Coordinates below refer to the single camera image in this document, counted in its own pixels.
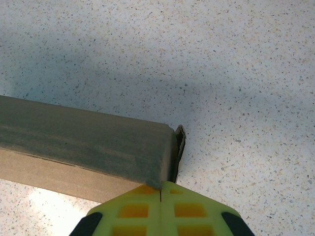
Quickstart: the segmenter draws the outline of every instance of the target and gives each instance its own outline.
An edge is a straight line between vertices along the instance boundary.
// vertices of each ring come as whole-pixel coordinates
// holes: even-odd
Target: white speckled floor
[[[178,183],[257,236],[315,235],[314,65],[312,0],[1,2],[0,94],[184,125]],[[0,235],[95,205],[0,180]]]

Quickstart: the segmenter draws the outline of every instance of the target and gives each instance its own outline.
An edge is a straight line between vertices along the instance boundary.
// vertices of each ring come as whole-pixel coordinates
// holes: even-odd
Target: floor
[[[312,0],[2,1],[0,94],[182,124],[178,183],[264,236],[315,235]],[[0,180],[0,235],[97,203]]]

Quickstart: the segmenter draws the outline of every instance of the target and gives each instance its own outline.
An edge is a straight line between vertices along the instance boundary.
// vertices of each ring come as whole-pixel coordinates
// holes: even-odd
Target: yellow plastic part
[[[234,209],[172,182],[129,191],[88,212],[101,212],[93,236],[233,236],[222,212]]]

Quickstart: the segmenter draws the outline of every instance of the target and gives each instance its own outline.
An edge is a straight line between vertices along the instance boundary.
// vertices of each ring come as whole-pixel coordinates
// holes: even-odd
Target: cardboard box
[[[0,96],[0,178],[105,202],[176,182],[185,145],[168,125]]]

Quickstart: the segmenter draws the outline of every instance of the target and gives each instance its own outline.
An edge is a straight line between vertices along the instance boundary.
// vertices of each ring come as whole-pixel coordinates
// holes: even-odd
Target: cardboard
[[[182,126],[0,96],[0,178],[105,202],[176,182]]]

